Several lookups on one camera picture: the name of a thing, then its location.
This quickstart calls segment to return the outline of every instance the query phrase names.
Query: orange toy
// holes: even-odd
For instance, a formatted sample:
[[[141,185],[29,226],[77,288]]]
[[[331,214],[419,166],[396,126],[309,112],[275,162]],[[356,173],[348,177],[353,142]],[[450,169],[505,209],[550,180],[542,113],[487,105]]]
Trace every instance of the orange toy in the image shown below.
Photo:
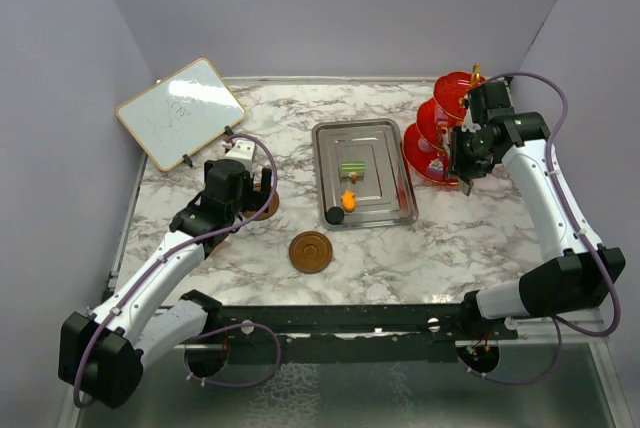
[[[353,191],[345,191],[342,194],[342,207],[347,213],[356,209],[356,194]]]

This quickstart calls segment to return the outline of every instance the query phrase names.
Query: brown coaster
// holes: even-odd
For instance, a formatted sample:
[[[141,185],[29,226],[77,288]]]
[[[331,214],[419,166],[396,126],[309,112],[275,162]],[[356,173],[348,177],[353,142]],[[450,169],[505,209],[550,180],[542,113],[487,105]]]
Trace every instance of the brown coaster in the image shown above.
[[[255,183],[253,185],[253,191],[260,191],[260,183]],[[275,214],[275,212],[278,211],[279,206],[280,206],[280,197],[278,196],[278,192],[276,191],[276,195],[273,197],[273,200],[271,201],[269,208],[267,209],[267,211],[262,213],[258,218],[256,218],[256,221],[262,221],[262,220],[266,220],[267,218],[271,218]],[[249,218],[254,213],[255,211],[245,211],[242,213],[242,216],[244,216],[245,218]]]
[[[289,245],[289,258],[297,270],[309,274],[318,273],[331,263],[333,248],[329,238],[322,233],[305,231]]]

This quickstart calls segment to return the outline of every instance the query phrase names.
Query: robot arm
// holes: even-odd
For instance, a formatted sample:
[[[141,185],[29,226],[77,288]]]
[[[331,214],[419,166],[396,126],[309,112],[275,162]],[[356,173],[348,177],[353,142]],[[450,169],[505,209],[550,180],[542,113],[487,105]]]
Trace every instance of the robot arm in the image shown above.
[[[268,204],[271,170],[263,169],[260,191],[254,191],[255,143],[240,139],[226,148],[223,159],[205,163],[204,189],[175,215],[170,231],[141,269],[86,316],[73,313],[67,318],[60,338],[60,379],[116,408],[131,396],[146,367],[202,332],[208,307],[199,300],[181,299],[166,313],[153,315],[228,236],[240,212]]]
[[[502,164],[522,194],[542,249],[543,265],[520,280],[467,293],[461,323],[470,332],[487,332],[490,320],[507,316],[541,317],[599,306],[608,290],[586,243],[598,256],[613,281],[624,268],[618,248],[605,248],[578,207],[551,150],[555,173],[545,159],[549,129],[538,113],[516,114],[504,81],[469,91],[462,127],[451,130],[450,172],[458,176],[465,194],[473,179]],[[567,203],[551,180],[557,177]],[[571,214],[581,223],[575,232]]]

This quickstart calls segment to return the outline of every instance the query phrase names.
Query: silver tray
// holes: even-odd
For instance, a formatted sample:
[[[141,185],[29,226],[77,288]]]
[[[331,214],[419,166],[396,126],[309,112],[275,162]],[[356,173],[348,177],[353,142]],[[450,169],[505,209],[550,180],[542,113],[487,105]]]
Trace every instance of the silver tray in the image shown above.
[[[389,119],[320,123],[312,131],[320,220],[330,230],[406,225],[418,218],[411,178],[402,156],[398,125]],[[364,161],[365,175],[352,184],[340,178],[344,161]],[[342,193],[356,194],[356,209],[338,225],[329,208],[342,208]]]

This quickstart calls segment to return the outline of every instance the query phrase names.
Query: round wooden coaster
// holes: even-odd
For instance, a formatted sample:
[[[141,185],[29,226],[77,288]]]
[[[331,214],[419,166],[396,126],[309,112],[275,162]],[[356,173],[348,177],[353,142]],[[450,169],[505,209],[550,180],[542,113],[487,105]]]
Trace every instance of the round wooden coaster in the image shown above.
[[[333,247],[329,238],[322,233],[305,231],[289,245],[289,258],[297,270],[309,274],[318,273],[331,263]]]

